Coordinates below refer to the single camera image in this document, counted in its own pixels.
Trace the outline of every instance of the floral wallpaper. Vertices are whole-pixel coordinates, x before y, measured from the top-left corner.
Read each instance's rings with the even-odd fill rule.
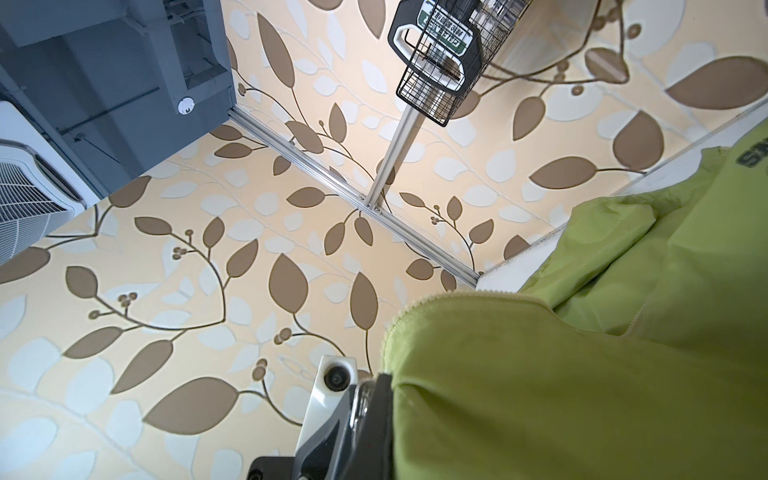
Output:
[[[240,103],[362,192],[405,109],[397,4],[222,4]],[[765,98],[766,45],[764,0],[535,0],[383,206],[486,271]]]
[[[398,310],[456,288],[350,210],[224,125],[0,267],[0,478],[292,455],[320,357],[375,372]]]

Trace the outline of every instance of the metal frame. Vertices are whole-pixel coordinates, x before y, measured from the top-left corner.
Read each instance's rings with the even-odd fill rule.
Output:
[[[402,220],[391,213],[382,210],[378,205],[368,205],[366,197],[363,194],[347,183],[341,181],[320,162],[312,159],[310,156],[296,148],[296,145],[272,131],[265,124],[258,121],[253,115],[248,113],[244,108],[235,105],[230,110],[230,119],[245,131],[252,134],[257,140],[268,145],[286,160],[296,165],[304,173],[320,182],[325,188],[331,190],[332,193],[339,195],[339,197],[346,200],[347,203],[356,209],[361,210],[384,228],[400,237],[414,250],[417,250],[431,261],[437,263],[443,269],[450,272],[453,276],[472,288],[477,286],[479,278],[477,272],[453,256],[447,254],[442,248],[422,237]],[[380,179],[382,185],[389,176],[389,171],[385,172],[384,170],[385,168],[382,163],[382,168],[376,176],[376,181]]]
[[[373,181],[371,190],[366,197],[366,205],[369,207],[373,208],[379,202],[379,195],[384,190],[384,187],[386,187],[386,181],[389,178],[389,174],[392,172],[392,169],[395,168],[397,160],[400,158],[403,148],[405,148],[406,143],[408,142],[408,137],[411,136],[419,119],[423,117],[424,115],[420,111],[410,105],[403,111],[402,116],[400,117],[400,122],[395,129],[395,136],[392,137],[392,141],[389,142],[386,155],[384,155],[382,167],[376,174],[376,179]]]

